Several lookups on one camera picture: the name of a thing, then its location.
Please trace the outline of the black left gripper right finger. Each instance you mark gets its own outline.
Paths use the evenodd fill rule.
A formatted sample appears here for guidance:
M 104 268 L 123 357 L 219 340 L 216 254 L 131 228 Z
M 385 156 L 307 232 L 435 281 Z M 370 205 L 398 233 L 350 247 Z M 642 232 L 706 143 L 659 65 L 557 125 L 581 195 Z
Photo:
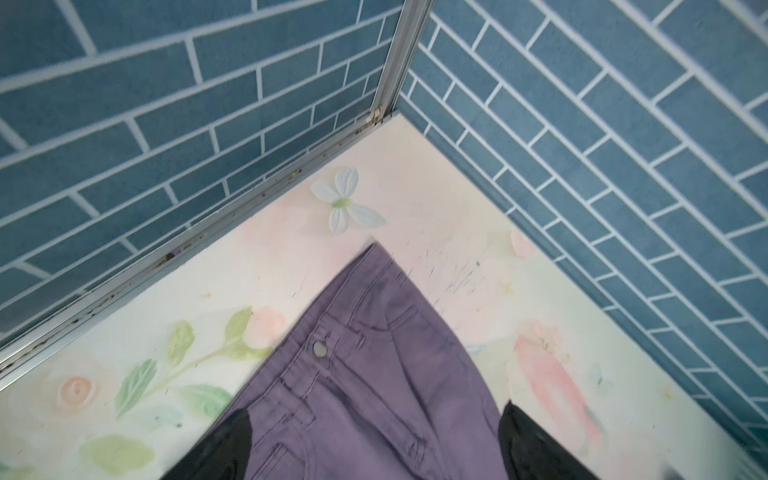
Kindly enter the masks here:
M 597 480 L 597 477 L 520 407 L 508 402 L 498 440 L 509 479 Z

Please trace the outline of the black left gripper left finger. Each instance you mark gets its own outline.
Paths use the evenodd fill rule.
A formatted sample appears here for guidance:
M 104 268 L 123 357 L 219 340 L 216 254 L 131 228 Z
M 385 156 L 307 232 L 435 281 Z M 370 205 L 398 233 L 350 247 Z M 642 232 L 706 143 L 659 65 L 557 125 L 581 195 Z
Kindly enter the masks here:
M 249 414 L 240 409 L 207 434 L 162 480 L 243 480 L 251 452 Z

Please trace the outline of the purple trousers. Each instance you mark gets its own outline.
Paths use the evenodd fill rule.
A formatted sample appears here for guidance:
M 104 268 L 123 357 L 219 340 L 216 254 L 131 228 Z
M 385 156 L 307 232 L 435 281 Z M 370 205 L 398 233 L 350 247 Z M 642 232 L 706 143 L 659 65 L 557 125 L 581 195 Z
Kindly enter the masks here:
M 379 244 L 234 397 L 249 479 L 502 479 L 500 414 L 465 348 Z

